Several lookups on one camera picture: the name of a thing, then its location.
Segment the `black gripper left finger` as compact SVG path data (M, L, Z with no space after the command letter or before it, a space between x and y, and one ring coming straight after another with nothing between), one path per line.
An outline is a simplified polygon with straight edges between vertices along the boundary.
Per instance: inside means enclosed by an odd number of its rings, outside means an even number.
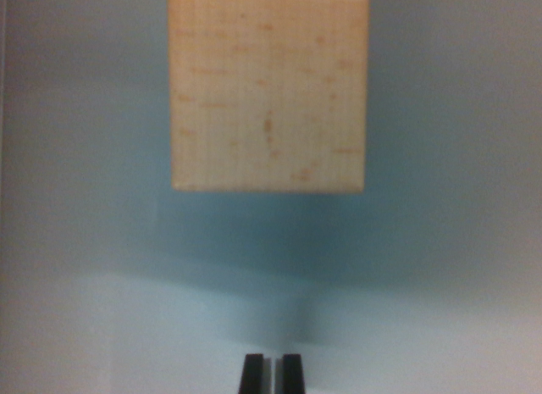
M272 385L271 359L262 353L249 353L245 356L239 394L269 394Z

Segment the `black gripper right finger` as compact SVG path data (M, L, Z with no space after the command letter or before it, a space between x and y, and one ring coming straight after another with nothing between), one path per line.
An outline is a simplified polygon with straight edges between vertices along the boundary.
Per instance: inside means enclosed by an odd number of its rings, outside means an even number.
M284 354L275 362L275 394L306 394L301 355Z

